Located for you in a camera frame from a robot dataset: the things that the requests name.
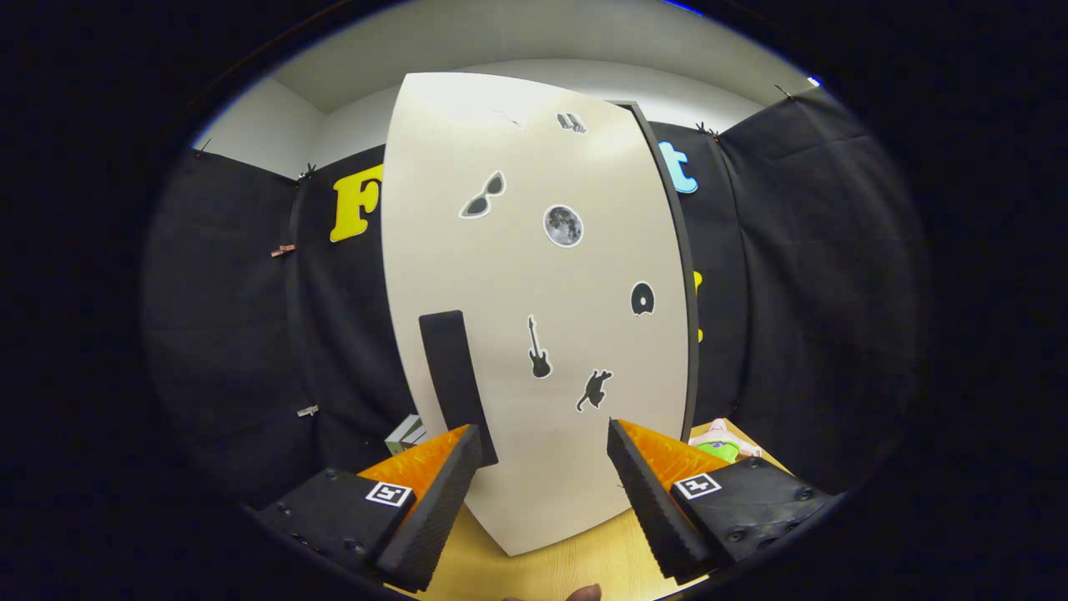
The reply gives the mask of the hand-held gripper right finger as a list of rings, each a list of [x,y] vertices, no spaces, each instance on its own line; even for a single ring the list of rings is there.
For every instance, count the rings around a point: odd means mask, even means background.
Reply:
[[[607,456],[657,566],[678,584],[750,569],[839,505],[763,457],[725,462],[628,420],[610,420]]]

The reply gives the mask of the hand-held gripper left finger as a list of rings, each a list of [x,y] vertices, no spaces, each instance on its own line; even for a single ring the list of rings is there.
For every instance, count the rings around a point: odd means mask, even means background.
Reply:
[[[254,518],[336,578],[419,594],[430,586],[481,462],[480,427],[464,425],[361,472],[321,469]]]

